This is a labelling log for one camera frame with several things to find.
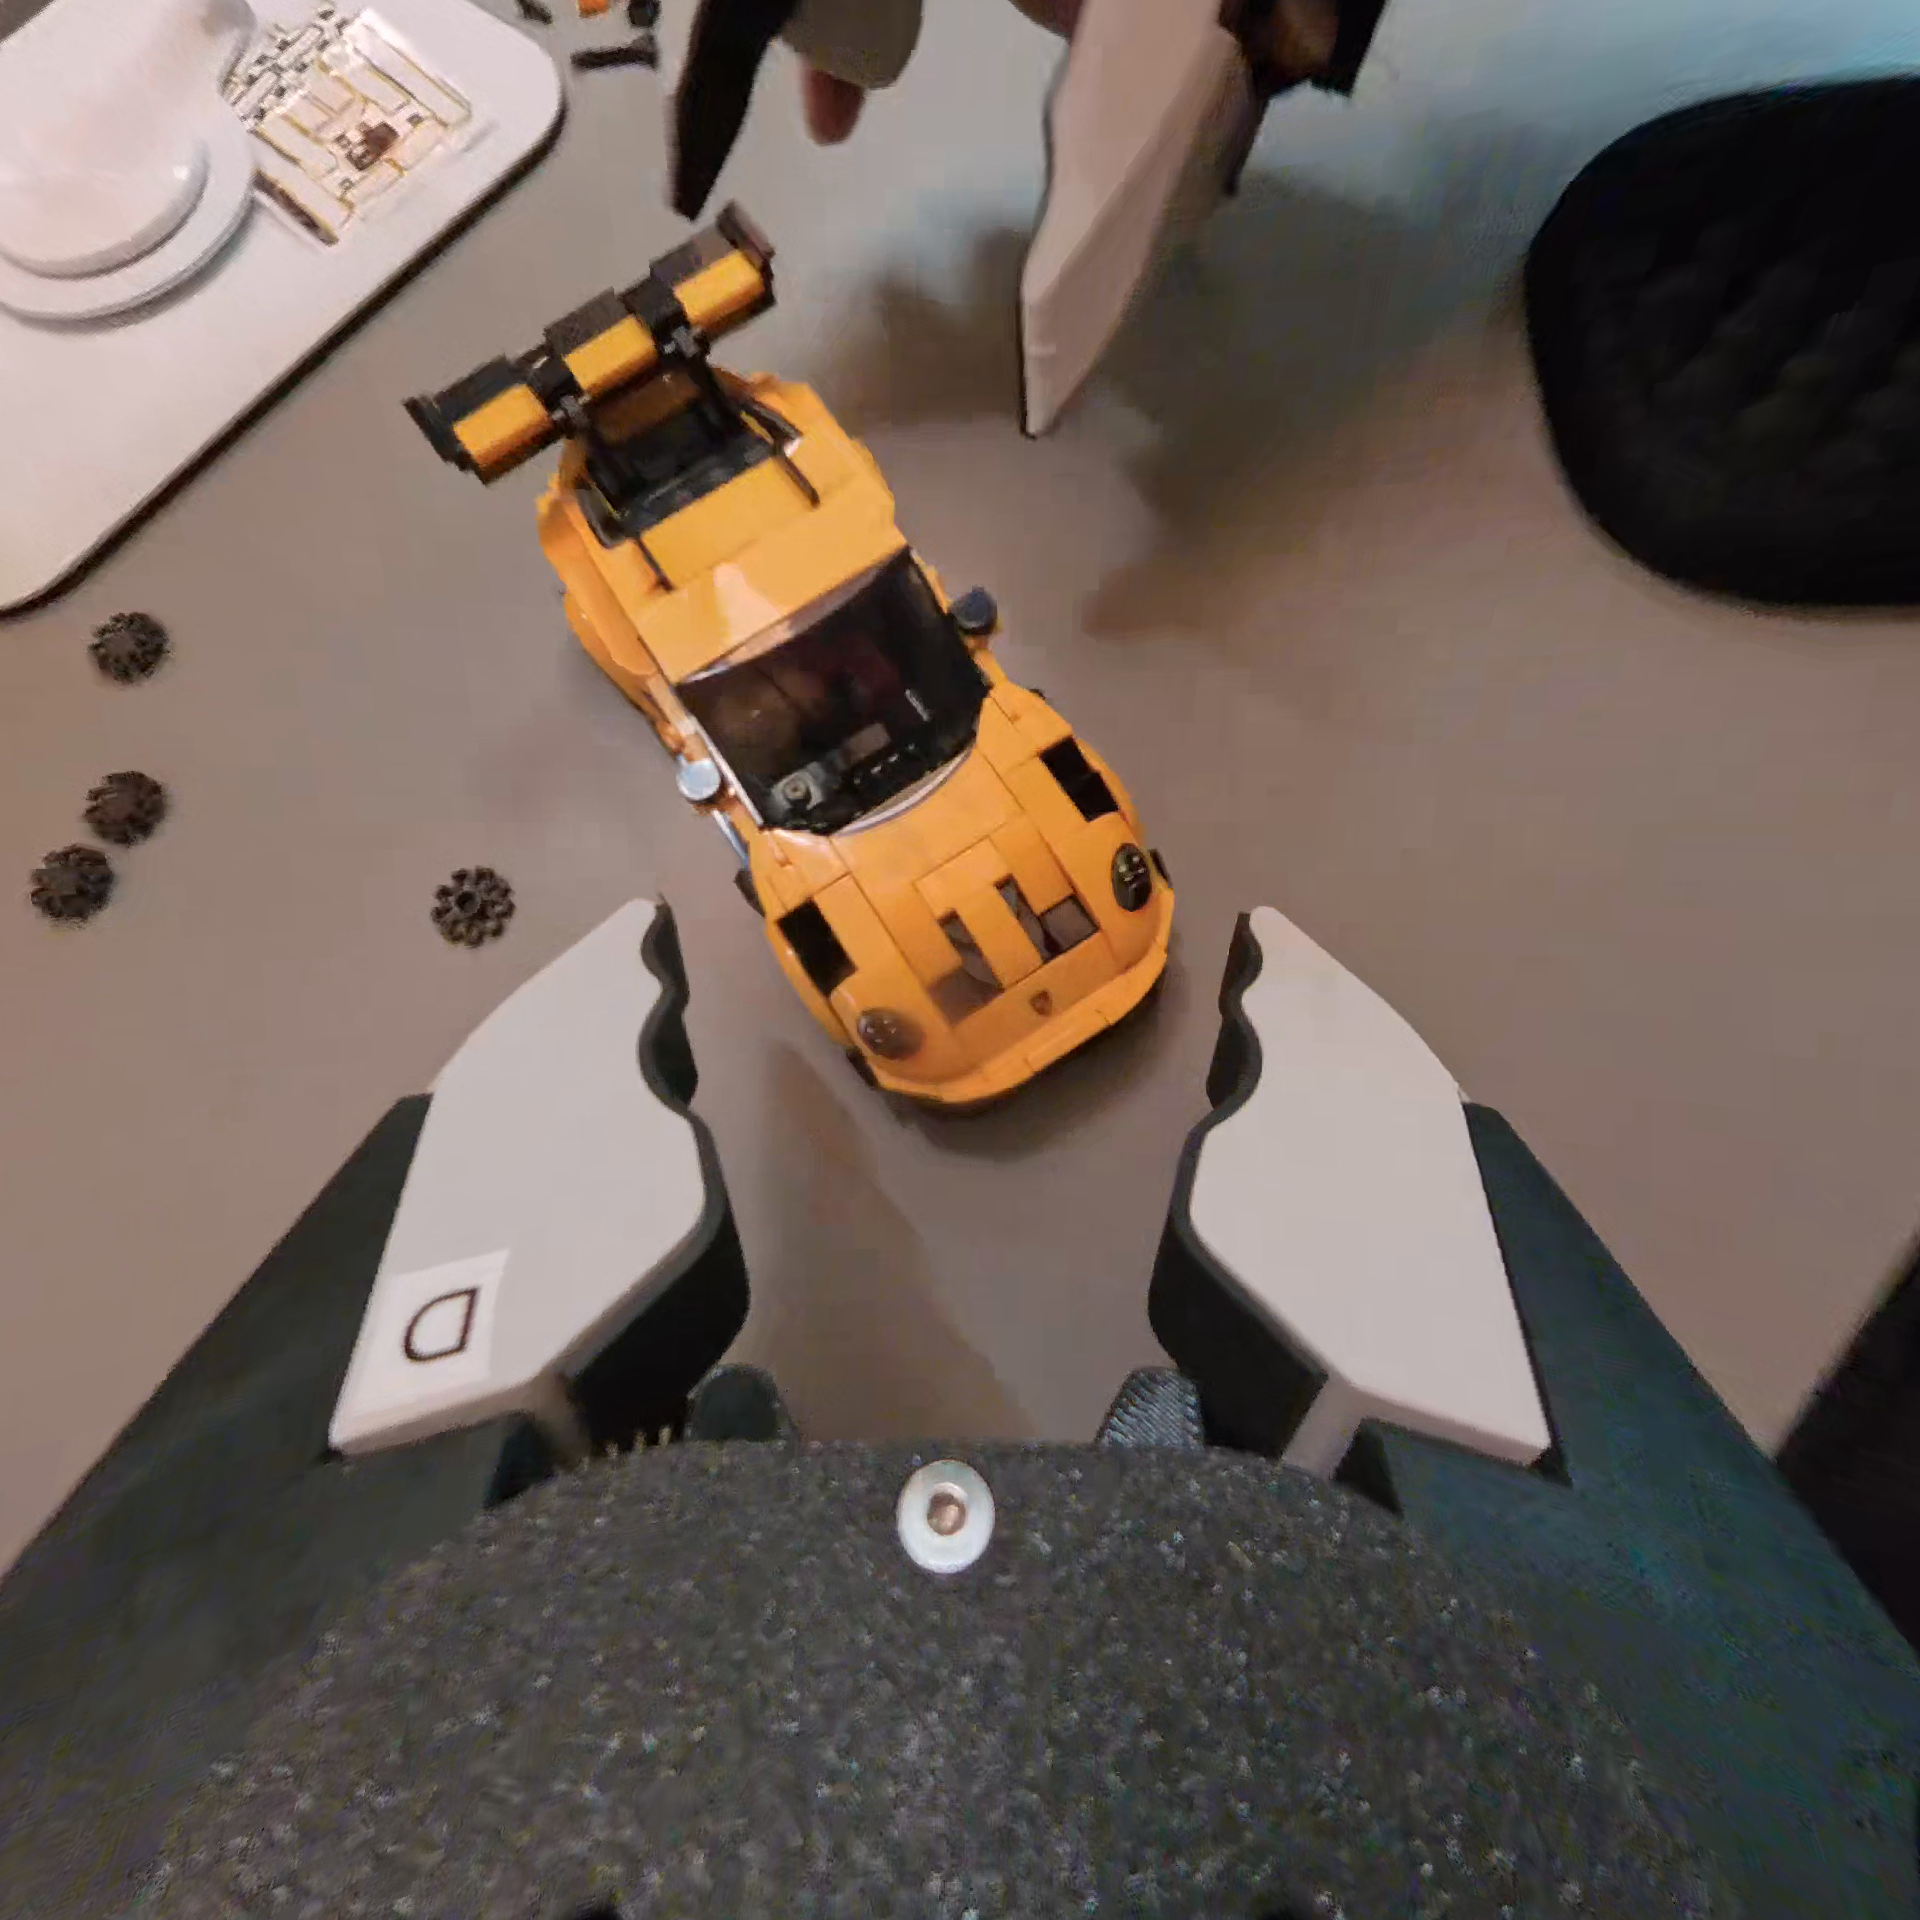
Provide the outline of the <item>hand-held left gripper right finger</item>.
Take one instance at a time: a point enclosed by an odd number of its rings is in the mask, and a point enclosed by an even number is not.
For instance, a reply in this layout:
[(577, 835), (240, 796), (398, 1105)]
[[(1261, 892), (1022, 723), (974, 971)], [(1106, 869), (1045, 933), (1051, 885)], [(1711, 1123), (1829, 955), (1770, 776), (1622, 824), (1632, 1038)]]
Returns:
[(1368, 1424), (1552, 1451), (1455, 1075), (1271, 906), (1233, 934), (1147, 1321), (1226, 1449), (1327, 1478)]

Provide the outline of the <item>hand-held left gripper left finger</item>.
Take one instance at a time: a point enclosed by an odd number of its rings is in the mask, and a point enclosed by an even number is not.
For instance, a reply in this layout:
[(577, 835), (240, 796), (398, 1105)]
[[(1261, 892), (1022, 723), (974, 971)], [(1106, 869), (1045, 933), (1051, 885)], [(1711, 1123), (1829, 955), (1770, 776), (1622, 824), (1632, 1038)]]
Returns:
[(335, 1453), (512, 1420), (586, 1458), (685, 1424), (750, 1312), (687, 1008), (672, 908), (637, 899), (457, 1046), (331, 1410)]

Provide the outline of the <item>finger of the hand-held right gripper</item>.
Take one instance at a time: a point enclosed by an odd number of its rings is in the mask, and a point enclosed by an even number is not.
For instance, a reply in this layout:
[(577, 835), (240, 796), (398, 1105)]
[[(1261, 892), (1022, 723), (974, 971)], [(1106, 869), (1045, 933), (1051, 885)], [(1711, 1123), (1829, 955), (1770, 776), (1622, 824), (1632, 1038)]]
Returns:
[(698, 2), (671, 113), (667, 203), (696, 222), (749, 116), (759, 72), (797, 2)]
[(1045, 108), (1047, 180), (1018, 306), (1022, 432), (1045, 437), (1255, 138), (1240, 4), (1086, 2)]

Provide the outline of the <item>yellow and black lego car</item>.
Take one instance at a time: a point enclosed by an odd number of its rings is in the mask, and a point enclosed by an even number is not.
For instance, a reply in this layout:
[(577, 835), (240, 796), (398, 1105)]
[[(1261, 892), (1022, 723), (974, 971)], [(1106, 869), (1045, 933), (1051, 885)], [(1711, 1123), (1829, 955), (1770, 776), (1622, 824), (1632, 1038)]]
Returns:
[(1155, 997), (1176, 894), (869, 449), (809, 385), (714, 357), (776, 301), (729, 203), (406, 411), (483, 485), (559, 452), (536, 526), (567, 625), (727, 836), (785, 979), (867, 1086), (989, 1108)]

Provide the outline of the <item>pile of small lego pieces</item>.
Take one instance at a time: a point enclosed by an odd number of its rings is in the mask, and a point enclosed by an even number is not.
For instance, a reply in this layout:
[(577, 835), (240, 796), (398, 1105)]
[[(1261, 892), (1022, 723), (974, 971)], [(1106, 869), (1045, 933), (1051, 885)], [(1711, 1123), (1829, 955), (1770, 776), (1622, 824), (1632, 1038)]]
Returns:
[(579, 74), (658, 68), (661, 2), (510, 2), (520, 24), (557, 30), (560, 17), (575, 17), (582, 30), (567, 43), (567, 67)]

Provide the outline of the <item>lego sticker sheet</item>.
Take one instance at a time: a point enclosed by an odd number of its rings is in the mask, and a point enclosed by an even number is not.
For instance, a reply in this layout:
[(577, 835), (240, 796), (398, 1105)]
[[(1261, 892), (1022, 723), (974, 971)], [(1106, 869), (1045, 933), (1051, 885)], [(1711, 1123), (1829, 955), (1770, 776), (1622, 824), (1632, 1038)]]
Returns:
[(317, 4), (258, 28), (222, 97), (247, 130), (256, 200), (326, 250), (392, 217), (488, 129), (371, 8)]

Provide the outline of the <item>white monitor stand base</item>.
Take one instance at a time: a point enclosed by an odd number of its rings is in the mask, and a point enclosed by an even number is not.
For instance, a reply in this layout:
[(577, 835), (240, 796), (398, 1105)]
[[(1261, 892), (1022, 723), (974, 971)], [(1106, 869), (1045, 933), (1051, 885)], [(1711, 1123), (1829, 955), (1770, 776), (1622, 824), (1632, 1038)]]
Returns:
[(474, 109), (469, 145), (328, 244), (256, 200), (191, 280), (137, 312), (42, 325), (6, 314), (6, 617), (55, 602), (227, 444), (439, 265), (546, 156), (554, 56), (489, 4), (371, 11)]

